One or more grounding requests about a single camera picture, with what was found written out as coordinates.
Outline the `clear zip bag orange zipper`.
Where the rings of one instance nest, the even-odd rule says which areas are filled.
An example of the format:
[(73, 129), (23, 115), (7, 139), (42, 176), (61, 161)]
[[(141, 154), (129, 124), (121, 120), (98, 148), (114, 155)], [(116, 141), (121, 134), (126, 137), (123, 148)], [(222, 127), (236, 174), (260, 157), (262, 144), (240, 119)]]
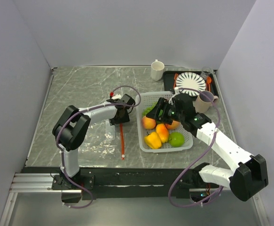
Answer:
[(89, 126), (79, 153), (92, 157), (106, 159), (115, 155), (125, 159), (125, 143), (122, 126), (111, 125), (109, 120), (94, 123)]

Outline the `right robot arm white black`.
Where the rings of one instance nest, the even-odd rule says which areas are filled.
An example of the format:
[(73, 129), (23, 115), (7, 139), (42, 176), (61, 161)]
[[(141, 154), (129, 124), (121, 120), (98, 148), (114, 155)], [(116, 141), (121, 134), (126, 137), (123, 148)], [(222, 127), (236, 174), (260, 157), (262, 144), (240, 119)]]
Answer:
[(196, 187), (204, 187), (207, 183), (229, 187), (245, 202), (268, 185), (265, 158), (260, 154), (252, 155), (223, 134), (218, 124), (213, 123), (188, 94), (175, 94), (170, 100), (159, 98), (146, 116), (167, 124), (180, 122), (186, 131), (207, 144), (229, 166), (229, 169), (208, 163), (198, 166), (198, 172), (192, 176)]

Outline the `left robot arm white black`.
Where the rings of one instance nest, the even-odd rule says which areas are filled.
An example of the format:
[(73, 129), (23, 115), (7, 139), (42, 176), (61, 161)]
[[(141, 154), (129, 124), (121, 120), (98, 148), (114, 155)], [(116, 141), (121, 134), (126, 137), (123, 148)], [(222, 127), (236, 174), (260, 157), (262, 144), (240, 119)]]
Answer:
[(83, 143), (90, 125), (108, 120), (110, 125), (129, 122), (128, 110), (136, 105), (128, 94), (120, 98), (110, 96), (107, 101), (89, 108), (68, 106), (55, 124), (52, 134), (61, 154), (61, 177), (63, 184), (75, 189), (81, 182), (78, 165), (78, 149)]

